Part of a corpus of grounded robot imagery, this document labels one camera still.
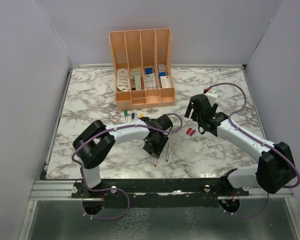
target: purple cable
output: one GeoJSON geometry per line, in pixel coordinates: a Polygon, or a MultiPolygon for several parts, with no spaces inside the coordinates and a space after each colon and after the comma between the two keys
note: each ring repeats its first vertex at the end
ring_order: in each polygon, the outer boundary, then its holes
{"type": "MultiPolygon", "coordinates": [[[[146,129],[152,129],[152,130],[156,130],[158,132],[161,132],[161,133],[166,133],[166,134],[173,134],[173,133],[176,133],[177,131],[179,131],[183,125],[183,122],[182,122],[182,118],[176,114],[176,113],[167,113],[166,115],[173,115],[173,116],[176,116],[179,118],[180,120],[180,126],[174,130],[170,130],[170,131],[165,131],[165,130],[161,130],[161,129],[158,129],[158,128],[155,128],[155,127],[152,127],[152,126],[147,126],[147,125],[141,125],[141,124],[129,124],[129,125],[124,125],[124,126],[118,126],[116,128],[116,130],[120,130],[120,129],[127,129],[127,128],[136,128],[136,127],[141,127],[141,128],[146,128],[146,129]]],[[[84,213],[86,215],[88,215],[89,217],[92,217],[94,219],[99,219],[99,220],[117,220],[117,219],[120,219],[122,218],[124,215],[127,214],[127,212],[129,211],[129,208],[130,208],[130,199],[129,199],[129,196],[128,194],[120,189],[120,188],[103,188],[103,189],[92,189],[90,188],[88,185],[87,185],[87,182],[85,180],[85,177],[84,177],[84,173],[83,173],[83,170],[82,170],[82,163],[78,160],[75,159],[75,156],[78,154],[78,152],[80,152],[80,150],[82,148],[84,148],[87,144],[89,144],[90,142],[92,142],[94,139],[98,138],[99,136],[105,134],[105,133],[108,133],[108,132],[112,132],[114,131],[115,129],[114,128],[109,128],[109,129],[106,129],[102,132],[99,132],[98,134],[90,137],[86,142],[84,142],[80,147],[77,148],[77,150],[74,151],[74,153],[72,154],[71,156],[71,159],[72,161],[74,161],[75,163],[79,164],[80,165],[80,173],[81,173],[81,176],[82,176],[82,181],[83,181],[83,184],[85,185],[86,189],[88,189],[89,191],[91,192],[104,192],[104,191],[110,191],[110,190],[118,190],[120,192],[122,192],[125,196],[126,196],[126,199],[127,199],[127,207],[125,209],[125,211],[118,215],[118,216],[113,216],[113,217],[100,217],[100,216],[95,216],[95,215],[89,215],[85,212],[84,208],[83,208],[83,205],[82,205],[82,210],[84,211],[84,213]]]]}
{"type": "MultiPolygon", "coordinates": [[[[231,83],[231,82],[217,83],[217,84],[214,84],[214,85],[209,86],[208,89],[211,89],[211,88],[217,87],[217,86],[221,86],[221,85],[231,85],[231,86],[234,86],[234,87],[238,88],[238,89],[241,91],[241,93],[242,93],[242,95],[243,95],[243,97],[244,97],[244,104],[243,104],[243,106],[242,106],[239,110],[235,110],[235,111],[233,111],[232,113],[229,114],[229,118],[228,118],[228,119],[229,119],[230,124],[231,124],[234,128],[237,128],[238,131],[240,131],[241,133],[243,133],[244,135],[246,135],[247,137],[249,137],[250,139],[252,139],[253,141],[255,141],[255,142],[257,142],[257,143],[263,145],[264,143],[263,143],[261,140],[255,138],[254,136],[252,136],[252,135],[250,135],[249,133],[247,133],[246,131],[244,131],[242,128],[238,127],[238,126],[232,121],[232,119],[231,119],[231,116],[232,116],[232,115],[241,112],[243,109],[245,109],[245,107],[246,107],[246,105],[247,105],[247,95],[245,94],[244,90],[243,90],[240,86],[238,86],[238,85],[236,85],[236,84],[234,84],[234,83],[231,83]]],[[[292,188],[295,188],[295,187],[299,186],[299,185],[300,185],[300,173],[299,173],[299,171],[297,170],[297,168],[293,165],[293,163],[290,162],[290,160],[289,160],[286,156],[284,156],[281,152],[279,152],[279,151],[278,151],[277,149],[275,149],[273,146],[271,146],[271,145],[269,145],[269,144],[264,144],[264,146],[266,146],[267,148],[273,150],[273,151],[274,151],[275,153],[277,153],[280,157],[282,157],[282,158],[289,164],[289,166],[293,169],[293,171],[295,172],[295,174],[296,174],[296,176],[297,176],[297,182],[296,182],[296,184],[290,185],[290,186],[284,186],[284,188],[286,188],[286,189],[292,189],[292,188]]],[[[232,216],[235,216],[235,217],[238,217],[238,218],[245,218],[245,219],[258,217],[258,216],[260,216],[260,215],[262,215],[263,213],[266,212],[266,210],[268,209],[268,206],[269,206],[269,202],[270,202],[270,196],[269,196],[269,193],[267,193],[267,203],[266,203],[266,206],[265,206],[265,208],[264,208],[262,211],[260,211],[259,213],[255,214],[255,215],[251,215],[251,216],[245,216],[245,215],[239,215],[239,214],[232,214],[232,216]]]]}

